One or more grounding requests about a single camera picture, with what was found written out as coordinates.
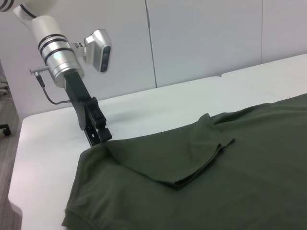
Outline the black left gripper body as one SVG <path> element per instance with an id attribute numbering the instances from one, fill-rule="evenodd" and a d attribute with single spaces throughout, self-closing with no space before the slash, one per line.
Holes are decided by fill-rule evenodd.
<path id="1" fill-rule="evenodd" d="M 69 72 L 64 75 L 65 91 L 77 114 L 79 127 L 81 130 L 89 131 L 92 129 L 92 122 L 89 118 L 88 105 L 92 102 L 86 86 L 77 71 Z"/>

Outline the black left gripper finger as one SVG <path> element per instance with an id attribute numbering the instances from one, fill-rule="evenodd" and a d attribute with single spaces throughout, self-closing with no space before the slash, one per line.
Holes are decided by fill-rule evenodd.
<path id="1" fill-rule="evenodd" d="M 85 121 L 84 133 L 91 147 L 100 143 L 97 126 L 90 119 L 86 119 Z"/>
<path id="2" fill-rule="evenodd" d="M 98 101 L 95 97 L 87 102 L 87 111 L 91 123 L 97 131 L 101 143 L 112 139 L 112 135 L 106 126 L 106 118 L 99 108 Z"/>

